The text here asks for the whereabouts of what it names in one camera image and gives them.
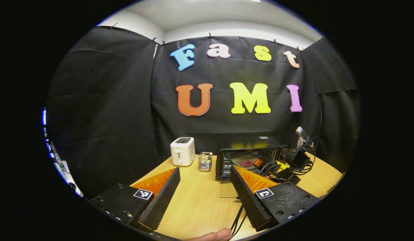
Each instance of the white wall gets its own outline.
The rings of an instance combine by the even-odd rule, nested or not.
[[[165,32],[158,26],[156,26],[151,21],[146,18],[141,17],[138,14],[128,11],[120,11],[109,18],[104,20],[102,23],[99,23],[98,26],[113,26],[127,29],[138,34],[141,34],[147,38],[153,39],[156,37],[155,41],[157,43],[162,43],[164,40]]]
[[[212,36],[240,36],[269,41],[275,39],[278,43],[294,48],[297,46],[306,48],[314,43],[312,40],[286,29],[243,21],[216,21],[181,27],[166,32],[164,41],[169,43],[185,38],[203,37],[208,36],[209,32]]]

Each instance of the clip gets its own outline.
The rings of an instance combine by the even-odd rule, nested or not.
[[[110,27],[110,29],[112,29],[115,25],[117,25],[118,23],[115,23],[113,26]]]

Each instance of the ceiling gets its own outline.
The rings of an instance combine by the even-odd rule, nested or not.
[[[268,0],[143,0],[124,10],[146,18],[164,32],[198,23],[238,20],[287,29],[313,41],[320,36],[310,25]]]

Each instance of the blue letter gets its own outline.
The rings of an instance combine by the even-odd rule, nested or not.
[[[178,61],[180,71],[186,69],[187,67],[195,63],[195,61],[193,60],[188,60],[188,57],[189,58],[195,57],[194,52],[190,50],[194,48],[195,46],[193,44],[188,44],[187,46],[182,47],[170,54],[170,56],[173,56]]]

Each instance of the yellow letter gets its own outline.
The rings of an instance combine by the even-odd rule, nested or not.
[[[245,107],[251,113],[254,104],[257,102],[256,113],[270,113],[271,109],[268,107],[267,88],[266,84],[255,84],[253,91],[250,93],[243,83],[231,83],[229,85],[234,90],[234,108],[231,109],[233,114],[242,114],[245,108],[242,107],[244,102]]]
[[[256,45],[253,49],[256,52],[254,55],[257,59],[261,61],[270,61],[271,59],[273,59],[271,55],[268,53],[270,50],[267,47]]]

